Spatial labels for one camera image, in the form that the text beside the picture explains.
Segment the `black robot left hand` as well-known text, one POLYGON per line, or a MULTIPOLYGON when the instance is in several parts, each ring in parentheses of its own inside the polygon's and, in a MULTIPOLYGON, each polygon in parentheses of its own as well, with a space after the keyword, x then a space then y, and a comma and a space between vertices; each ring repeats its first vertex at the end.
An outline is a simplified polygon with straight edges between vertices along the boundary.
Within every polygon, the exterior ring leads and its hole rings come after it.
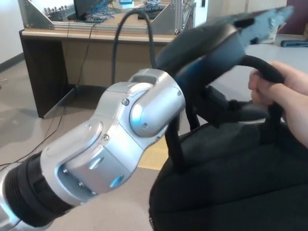
POLYGON ((266 40, 271 30, 293 13, 284 6, 221 17, 180 33, 156 56, 159 70, 174 77, 186 103, 237 65, 257 69, 271 83, 283 83, 281 73, 269 63, 246 54, 246 47, 266 40))

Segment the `person bare hand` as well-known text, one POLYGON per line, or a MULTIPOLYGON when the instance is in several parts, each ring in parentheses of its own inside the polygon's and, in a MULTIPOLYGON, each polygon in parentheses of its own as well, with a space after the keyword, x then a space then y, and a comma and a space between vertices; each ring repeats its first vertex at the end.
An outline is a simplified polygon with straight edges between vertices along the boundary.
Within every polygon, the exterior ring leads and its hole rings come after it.
POLYGON ((308 75, 287 64, 273 61, 270 63, 284 78, 283 84, 264 80, 261 73, 250 73, 248 88, 253 103, 268 107, 278 103, 283 108, 283 119, 294 137, 308 145, 308 75))

